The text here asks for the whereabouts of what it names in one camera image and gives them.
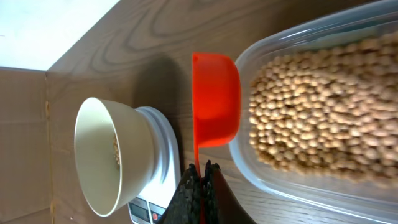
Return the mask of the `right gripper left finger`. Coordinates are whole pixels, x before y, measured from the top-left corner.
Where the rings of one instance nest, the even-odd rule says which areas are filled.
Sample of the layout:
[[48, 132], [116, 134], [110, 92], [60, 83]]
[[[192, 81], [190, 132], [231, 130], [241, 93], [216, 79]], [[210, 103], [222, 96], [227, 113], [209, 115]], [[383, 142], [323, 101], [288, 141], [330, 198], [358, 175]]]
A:
[[160, 224], [200, 224], [201, 185], [194, 164], [183, 173]]

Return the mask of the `red plastic measuring scoop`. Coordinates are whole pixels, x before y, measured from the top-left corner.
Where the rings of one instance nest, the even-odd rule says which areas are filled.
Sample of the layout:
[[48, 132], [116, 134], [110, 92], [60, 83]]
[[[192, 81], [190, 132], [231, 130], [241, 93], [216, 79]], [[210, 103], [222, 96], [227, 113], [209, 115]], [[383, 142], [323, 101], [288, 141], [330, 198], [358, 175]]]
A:
[[[234, 62], [223, 54], [192, 54], [193, 151], [200, 172], [198, 150], [229, 144], [239, 129], [241, 86]], [[206, 223], [204, 199], [201, 223]]]

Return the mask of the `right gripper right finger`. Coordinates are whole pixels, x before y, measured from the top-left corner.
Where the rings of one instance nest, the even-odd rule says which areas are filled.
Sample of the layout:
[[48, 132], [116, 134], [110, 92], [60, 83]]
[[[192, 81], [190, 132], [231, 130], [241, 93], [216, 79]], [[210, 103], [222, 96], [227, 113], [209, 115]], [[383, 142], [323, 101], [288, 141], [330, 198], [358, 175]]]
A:
[[220, 166], [210, 160], [205, 166], [203, 193], [207, 224], [256, 224], [238, 202]]

